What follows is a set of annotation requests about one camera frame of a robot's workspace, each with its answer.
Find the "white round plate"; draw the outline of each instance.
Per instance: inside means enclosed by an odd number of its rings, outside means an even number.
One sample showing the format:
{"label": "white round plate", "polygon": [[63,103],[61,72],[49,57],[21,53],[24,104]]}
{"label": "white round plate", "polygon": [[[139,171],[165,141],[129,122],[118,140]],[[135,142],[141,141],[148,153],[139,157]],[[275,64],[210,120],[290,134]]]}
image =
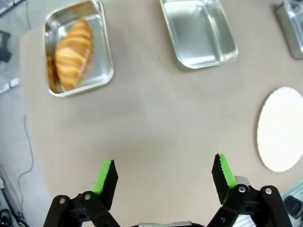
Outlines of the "white round plate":
{"label": "white round plate", "polygon": [[257,129],[262,162],[275,172],[293,167],[303,154],[303,98],[282,87],[265,102]]}

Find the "metal container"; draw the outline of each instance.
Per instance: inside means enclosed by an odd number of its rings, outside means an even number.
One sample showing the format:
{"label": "metal container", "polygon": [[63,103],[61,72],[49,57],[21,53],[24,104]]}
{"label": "metal container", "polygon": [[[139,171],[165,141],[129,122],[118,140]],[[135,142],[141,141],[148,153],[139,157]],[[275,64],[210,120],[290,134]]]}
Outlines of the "metal container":
{"label": "metal container", "polygon": [[293,58],[303,59],[303,5],[299,1],[284,1],[276,15],[285,35],[289,51]]}
{"label": "metal container", "polygon": [[160,0],[177,59],[198,69],[234,61],[238,49],[219,0]]}
{"label": "metal container", "polygon": [[[94,36],[94,56],[86,79],[73,90],[65,91],[59,80],[55,81],[55,91],[49,92],[57,97],[73,95],[84,90],[92,89],[107,84],[113,76],[113,60],[108,43],[105,24],[104,9],[102,3],[97,0],[86,1],[67,8],[51,12],[45,22],[45,56],[54,58],[57,44],[67,35],[71,27],[79,19],[88,21]],[[47,64],[48,70],[54,65]]]}

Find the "metal tray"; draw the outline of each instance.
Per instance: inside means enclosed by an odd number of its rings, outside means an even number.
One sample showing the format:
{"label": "metal tray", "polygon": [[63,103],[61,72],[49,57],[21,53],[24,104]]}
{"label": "metal tray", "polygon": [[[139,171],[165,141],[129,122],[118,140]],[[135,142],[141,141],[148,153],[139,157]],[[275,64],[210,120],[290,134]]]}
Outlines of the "metal tray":
{"label": "metal tray", "polygon": [[57,44],[80,18],[88,21],[94,36],[94,56],[86,79],[73,90],[64,91],[59,80],[55,81],[55,91],[49,92],[57,97],[73,95],[84,90],[105,85],[113,76],[113,60],[108,43],[102,3],[97,0],[86,1],[51,12],[45,22],[45,56],[54,57]]}
{"label": "metal tray", "polygon": [[198,69],[234,61],[238,49],[219,0],[160,0],[177,59]]}
{"label": "metal tray", "polygon": [[277,9],[290,54],[295,59],[303,59],[303,5],[299,1],[284,1]]}

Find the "beige table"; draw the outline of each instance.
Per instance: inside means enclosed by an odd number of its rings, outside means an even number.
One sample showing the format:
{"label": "beige table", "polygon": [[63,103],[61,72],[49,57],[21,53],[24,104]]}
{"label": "beige table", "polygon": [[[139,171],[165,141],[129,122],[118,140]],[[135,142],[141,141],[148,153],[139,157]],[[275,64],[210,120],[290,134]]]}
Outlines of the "beige table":
{"label": "beige table", "polygon": [[303,93],[303,62],[291,58],[266,1],[224,0],[239,48],[235,63],[177,67],[158,0],[105,4],[114,77],[108,86],[67,98],[47,91],[42,27],[21,43],[31,139],[53,196],[91,190],[114,158],[119,181],[112,214],[121,226],[192,220],[219,208],[211,168],[224,153],[234,174],[259,189],[284,192],[302,179],[266,169],[256,149],[265,97],[290,86]]}

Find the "croissant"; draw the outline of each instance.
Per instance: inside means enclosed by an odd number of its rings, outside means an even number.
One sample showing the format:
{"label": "croissant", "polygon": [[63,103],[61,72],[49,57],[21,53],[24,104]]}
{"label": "croissant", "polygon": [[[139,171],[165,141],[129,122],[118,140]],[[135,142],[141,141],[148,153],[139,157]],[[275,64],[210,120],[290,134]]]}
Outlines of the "croissant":
{"label": "croissant", "polygon": [[93,34],[84,19],[76,22],[58,44],[55,53],[57,74],[62,86],[74,89],[84,80],[94,50]]}
{"label": "croissant", "polygon": [[57,93],[57,89],[56,89],[56,71],[53,65],[53,59],[51,57],[51,55],[47,55],[47,73],[48,73],[48,80],[49,80],[49,87],[50,89],[54,92]]}

